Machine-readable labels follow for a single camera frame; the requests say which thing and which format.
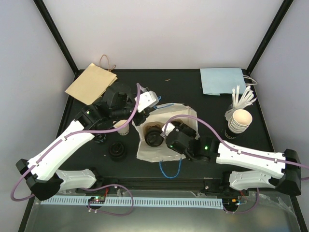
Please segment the black plastic cup lid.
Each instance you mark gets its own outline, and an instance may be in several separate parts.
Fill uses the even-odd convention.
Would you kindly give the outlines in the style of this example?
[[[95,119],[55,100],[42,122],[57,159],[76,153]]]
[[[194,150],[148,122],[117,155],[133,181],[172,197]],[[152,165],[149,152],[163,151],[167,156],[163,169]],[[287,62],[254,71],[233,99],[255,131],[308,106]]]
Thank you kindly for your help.
[[[149,128],[145,135],[145,142],[150,147],[158,147],[162,145],[164,138],[161,136],[161,129],[157,127]]]

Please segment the blue checkered paper bag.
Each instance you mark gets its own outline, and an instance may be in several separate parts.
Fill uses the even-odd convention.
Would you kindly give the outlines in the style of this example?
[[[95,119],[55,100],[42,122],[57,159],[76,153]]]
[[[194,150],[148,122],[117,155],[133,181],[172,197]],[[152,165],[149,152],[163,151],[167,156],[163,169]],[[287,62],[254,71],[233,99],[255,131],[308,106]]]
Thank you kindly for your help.
[[[187,117],[172,118],[177,115],[197,117],[196,111],[189,106],[180,103],[167,103],[156,106],[144,123],[134,126],[140,138],[137,159],[148,163],[157,163],[162,175],[168,179],[178,177],[182,160],[185,159],[185,155],[173,151],[172,147],[166,144],[168,134],[182,123],[195,132],[198,131],[196,120]],[[178,170],[175,175],[168,175],[164,172],[163,164],[168,161],[178,162]]]

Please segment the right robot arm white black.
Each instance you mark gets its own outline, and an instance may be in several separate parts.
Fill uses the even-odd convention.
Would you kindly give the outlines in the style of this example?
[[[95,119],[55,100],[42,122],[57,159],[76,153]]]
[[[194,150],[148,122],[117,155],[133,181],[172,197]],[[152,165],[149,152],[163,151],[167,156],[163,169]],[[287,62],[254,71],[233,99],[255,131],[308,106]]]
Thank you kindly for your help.
[[[184,123],[167,123],[162,128],[166,146],[192,162],[214,162],[245,168],[230,171],[219,183],[225,195],[235,190],[267,188],[290,195],[301,195],[301,167],[296,151],[265,152],[234,145],[208,136],[197,138],[197,132]]]

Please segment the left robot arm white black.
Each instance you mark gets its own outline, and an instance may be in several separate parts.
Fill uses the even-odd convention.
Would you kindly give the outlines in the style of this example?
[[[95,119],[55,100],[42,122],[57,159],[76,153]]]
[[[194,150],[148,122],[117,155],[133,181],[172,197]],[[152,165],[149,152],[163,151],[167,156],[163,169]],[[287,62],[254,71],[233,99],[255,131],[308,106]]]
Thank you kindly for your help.
[[[103,189],[103,180],[92,170],[64,171],[59,167],[84,144],[93,139],[102,141],[104,134],[116,132],[115,122],[124,120],[123,126],[130,122],[138,126],[146,120],[159,99],[148,88],[139,84],[137,88],[137,94],[133,94],[128,85],[113,83],[101,97],[82,108],[45,150],[16,163],[20,179],[25,180],[32,197],[44,201],[62,190],[86,188],[98,193]]]

